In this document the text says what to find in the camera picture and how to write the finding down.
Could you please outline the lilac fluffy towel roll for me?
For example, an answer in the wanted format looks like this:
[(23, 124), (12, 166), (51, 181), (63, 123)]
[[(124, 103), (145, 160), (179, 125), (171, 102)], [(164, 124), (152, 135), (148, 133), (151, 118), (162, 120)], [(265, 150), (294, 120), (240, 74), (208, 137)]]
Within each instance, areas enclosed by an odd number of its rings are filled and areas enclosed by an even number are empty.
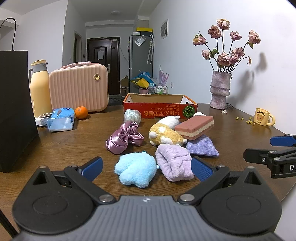
[(156, 160), (164, 176), (171, 182), (194, 178), (191, 170), (192, 157), (186, 148), (160, 144), (156, 150)]

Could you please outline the pink satin scrunchie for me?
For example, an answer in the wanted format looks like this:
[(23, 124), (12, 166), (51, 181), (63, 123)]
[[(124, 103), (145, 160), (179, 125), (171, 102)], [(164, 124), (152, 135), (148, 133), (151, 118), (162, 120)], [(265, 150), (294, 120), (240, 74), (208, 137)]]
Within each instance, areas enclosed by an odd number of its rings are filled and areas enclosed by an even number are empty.
[(138, 132), (138, 124), (135, 121), (127, 121), (106, 140), (106, 148), (119, 155), (127, 149), (128, 144), (141, 146), (143, 141), (144, 136)]

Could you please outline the pink white layered sponge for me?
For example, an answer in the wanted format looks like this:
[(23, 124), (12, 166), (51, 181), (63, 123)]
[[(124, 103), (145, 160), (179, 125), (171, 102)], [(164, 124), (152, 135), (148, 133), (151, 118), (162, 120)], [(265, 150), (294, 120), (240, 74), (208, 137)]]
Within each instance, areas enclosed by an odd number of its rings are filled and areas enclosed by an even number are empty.
[(175, 126), (175, 131), (188, 140), (195, 140), (213, 126), (213, 116), (196, 115)]

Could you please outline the light blue fluffy plush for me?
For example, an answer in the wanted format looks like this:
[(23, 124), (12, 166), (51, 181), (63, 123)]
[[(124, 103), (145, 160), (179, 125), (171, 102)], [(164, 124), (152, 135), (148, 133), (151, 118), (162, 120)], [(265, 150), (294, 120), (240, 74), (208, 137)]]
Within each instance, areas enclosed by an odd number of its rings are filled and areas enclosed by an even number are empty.
[(146, 151), (122, 155), (114, 166), (114, 173), (123, 185), (138, 188), (147, 188), (156, 172), (156, 160)]

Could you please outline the yellow white plush toy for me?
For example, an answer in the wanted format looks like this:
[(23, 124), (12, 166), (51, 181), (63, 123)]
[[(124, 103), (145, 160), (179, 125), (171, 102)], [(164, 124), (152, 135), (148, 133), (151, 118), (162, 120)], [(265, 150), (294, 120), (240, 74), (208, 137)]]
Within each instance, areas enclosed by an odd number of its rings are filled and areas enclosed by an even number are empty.
[(170, 144), (170, 145), (184, 145), (188, 142), (188, 139), (184, 138), (178, 132), (175, 131), (175, 126), (179, 125), (180, 116), (171, 115), (162, 118), (156, 124), (154, 124), (149, 130), (149, 141), (151, 145), (158, 146), (160, 144)]

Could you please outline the yellow bear mug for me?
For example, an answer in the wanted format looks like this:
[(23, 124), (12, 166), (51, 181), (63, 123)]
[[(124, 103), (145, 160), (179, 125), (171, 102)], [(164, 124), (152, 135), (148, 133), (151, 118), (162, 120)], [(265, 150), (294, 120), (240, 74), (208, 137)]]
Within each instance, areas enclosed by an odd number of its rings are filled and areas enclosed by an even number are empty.
[(256, 108), (253, 121), (261, 126), (273, 126), (276, 119), (269, 111), (262, 108)]

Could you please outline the small yellow beads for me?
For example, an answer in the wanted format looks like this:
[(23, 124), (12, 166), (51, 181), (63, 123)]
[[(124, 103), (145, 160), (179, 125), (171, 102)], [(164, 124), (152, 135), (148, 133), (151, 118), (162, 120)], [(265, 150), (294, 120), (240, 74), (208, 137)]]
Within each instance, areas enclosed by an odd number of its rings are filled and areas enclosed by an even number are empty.
[[(238, 121), (238, 120), (243, 121), (244, 118), (243, 118), (243, 117), (240, 118), (240, 117), (237, 116), (237, 117), (235, 118), (235, 120), (236, 120), (236, 121)], [(253, 125), (253, 126), (255, 125), (255, 122), (253, 121), (253, 119), (252, 119), (251, 116), (250, 116), (248, 119), (246, 119), (245, 122), (246, 122), (248, 125)]]

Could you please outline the blue tissue pack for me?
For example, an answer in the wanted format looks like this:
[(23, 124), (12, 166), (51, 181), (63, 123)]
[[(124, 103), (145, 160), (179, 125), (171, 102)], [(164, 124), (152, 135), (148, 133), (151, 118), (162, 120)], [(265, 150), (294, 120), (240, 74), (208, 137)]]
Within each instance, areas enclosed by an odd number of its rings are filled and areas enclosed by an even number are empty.
[(72, 108), (56, 108), (47, 120), (49, 132), (73, 130), (75, 113)]

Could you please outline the orange mandarin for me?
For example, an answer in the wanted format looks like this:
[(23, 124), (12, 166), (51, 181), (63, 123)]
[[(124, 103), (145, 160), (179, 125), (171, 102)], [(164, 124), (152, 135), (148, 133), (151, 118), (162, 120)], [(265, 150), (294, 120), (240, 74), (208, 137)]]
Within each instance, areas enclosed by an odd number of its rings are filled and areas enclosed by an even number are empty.
[(88, 109), (84, 106), (79, 106), (74, 111), (75, 116), (79, 120), (84, 120), (88, 116)]

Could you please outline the black paper bag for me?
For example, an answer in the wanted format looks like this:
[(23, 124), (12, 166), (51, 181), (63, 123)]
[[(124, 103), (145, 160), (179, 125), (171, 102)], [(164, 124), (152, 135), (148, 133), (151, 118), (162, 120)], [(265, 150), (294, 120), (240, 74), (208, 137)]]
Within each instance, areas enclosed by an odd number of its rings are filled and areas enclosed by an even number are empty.
[(30, 97), (27, 51), (1, 51), (1, 172), (9, 173), (38, 135)]

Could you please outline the purple textured vase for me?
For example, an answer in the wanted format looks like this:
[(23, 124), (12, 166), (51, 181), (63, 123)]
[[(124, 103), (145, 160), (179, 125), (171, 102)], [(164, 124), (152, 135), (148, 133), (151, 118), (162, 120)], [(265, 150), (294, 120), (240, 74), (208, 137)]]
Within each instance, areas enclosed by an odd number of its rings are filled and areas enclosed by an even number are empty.
[(210, 84), (211, 108), (226, 109), (226, 97), (230, 95), (230, 80), (231, 75), (229, 73), (213, 71)]

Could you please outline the orange red cardboard box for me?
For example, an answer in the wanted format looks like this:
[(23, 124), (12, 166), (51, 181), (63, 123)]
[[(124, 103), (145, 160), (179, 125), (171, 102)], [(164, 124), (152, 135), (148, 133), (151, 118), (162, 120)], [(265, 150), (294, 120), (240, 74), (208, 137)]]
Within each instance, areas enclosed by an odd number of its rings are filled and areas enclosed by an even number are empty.
[(123, 101), (123, 109), (137, 110), (142, 118), (164, 118), (179, 116), (191, 118), (198, 104), (185, 95), (177, 94), (134, 94), (129, 93)]

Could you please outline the yellow thermos jug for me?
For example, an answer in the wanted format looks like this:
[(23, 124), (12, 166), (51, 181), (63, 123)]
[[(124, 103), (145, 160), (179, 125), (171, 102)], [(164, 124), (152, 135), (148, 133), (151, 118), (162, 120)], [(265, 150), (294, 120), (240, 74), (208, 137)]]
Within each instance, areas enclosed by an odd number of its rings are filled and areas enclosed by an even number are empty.
[(34, 117), (52, 112), (49, 73), (45, 59), (34, 61), (29, 70), (29, 85)]

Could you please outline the pink ribbed suitcase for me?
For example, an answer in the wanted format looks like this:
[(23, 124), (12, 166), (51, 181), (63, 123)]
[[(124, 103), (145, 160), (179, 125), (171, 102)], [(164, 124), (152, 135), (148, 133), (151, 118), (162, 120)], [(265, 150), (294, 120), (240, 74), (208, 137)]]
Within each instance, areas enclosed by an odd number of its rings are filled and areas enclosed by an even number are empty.
[(63, 66), (50, 73), (49, 90), (53, 109), (84, 106), (89, 112), (103, 111), (109, 103), (107, 68), (93, 62)]

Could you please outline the metal trolley with bottles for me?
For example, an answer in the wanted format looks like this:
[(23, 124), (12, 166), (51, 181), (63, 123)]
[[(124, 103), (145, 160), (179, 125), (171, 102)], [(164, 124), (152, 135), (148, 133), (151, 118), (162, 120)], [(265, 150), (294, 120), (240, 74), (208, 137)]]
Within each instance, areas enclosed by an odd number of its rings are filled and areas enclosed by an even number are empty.
[(168, 87), (150, 83), (148, 87), (148, 93), (149, 94), (168, 94)]

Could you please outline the dried pink roses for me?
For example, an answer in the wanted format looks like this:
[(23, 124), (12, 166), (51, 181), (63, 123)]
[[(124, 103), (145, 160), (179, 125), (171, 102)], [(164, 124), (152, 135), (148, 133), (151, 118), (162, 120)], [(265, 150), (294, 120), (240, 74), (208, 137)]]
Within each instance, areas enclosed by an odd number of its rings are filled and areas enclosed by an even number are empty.
[(198, 32), (192, 39), (194, 46), (204, 46), (201, 51), (204, 60), (210, 63), (212, 71), (232, 74), (236, 67), (243, 60), (247, 60), (250, 66), (252, 59), (245, 54), (246, 47), (251, 49), (261, 43), (260, 35), (251, 30), (247, 40), (235, 46), (235, 42), (242, 41), (242, 36), (237, 31), (230, 31), (230, 21), (227, 19), (217, 19), (216, 24), (208, 29), (208, 37), (215, 41), (215, 46), (211, 48), (207, 38)]

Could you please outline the blue yellow clutter pile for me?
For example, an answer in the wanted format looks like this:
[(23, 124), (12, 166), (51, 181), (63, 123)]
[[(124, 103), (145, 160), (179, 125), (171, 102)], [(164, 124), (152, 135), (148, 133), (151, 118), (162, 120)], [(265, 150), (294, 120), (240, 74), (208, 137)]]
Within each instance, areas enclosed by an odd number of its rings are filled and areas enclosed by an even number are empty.
[(150, 75), (149, 72), (141, 72), (138, 76), (131, 80), (131, 83), (134, 83), (139, 88), (148, 89), (149, 87), (156, 86), (154, 78)]

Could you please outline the dark brown door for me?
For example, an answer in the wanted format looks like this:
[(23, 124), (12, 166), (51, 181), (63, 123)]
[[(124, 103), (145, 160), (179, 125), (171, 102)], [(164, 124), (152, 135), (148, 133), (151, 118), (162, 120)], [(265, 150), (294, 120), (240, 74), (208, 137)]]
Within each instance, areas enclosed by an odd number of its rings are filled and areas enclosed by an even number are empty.
[(120, 94), (120, 37), (87, 39), (87, 61), (107, 68), (109, 95)]

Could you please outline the grey refrigerator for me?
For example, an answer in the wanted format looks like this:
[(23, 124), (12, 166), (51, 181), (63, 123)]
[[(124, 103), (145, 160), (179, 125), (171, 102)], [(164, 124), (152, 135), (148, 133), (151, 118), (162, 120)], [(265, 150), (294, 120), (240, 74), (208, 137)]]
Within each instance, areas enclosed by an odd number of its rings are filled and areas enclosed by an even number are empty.
[(139, 93), (138, 86), (132, 83), (132, 80), (137, 81), (138, 75), (147, 72), (152, 75), (153, 62), (148, 60), (149, 47), (151, 37), (130, 35), (129, 37), (129, 59), (128, 59), (128, 78), (129, 92)]

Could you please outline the yellow box on fridge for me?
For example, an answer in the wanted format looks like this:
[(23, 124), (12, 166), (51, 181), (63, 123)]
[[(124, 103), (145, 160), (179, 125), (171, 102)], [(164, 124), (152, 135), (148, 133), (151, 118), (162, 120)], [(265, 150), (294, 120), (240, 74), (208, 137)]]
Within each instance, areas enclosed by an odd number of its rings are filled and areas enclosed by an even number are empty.
[(152, 28), (140, 28), (140, 27), (138, 27), (136, 31), (137, 32), (150, 32), (150, 33), (152, 33), (153, 29)]

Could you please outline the white wall panel box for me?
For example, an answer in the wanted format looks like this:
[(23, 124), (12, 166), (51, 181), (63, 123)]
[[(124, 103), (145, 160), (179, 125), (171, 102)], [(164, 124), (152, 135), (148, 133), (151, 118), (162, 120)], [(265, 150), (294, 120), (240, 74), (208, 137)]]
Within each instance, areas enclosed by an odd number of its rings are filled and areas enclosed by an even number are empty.
[(169, 20), (166, 19), (162, 24), (161, 24), (161, 39), (165, 39), (166, 37), (169, 36)]

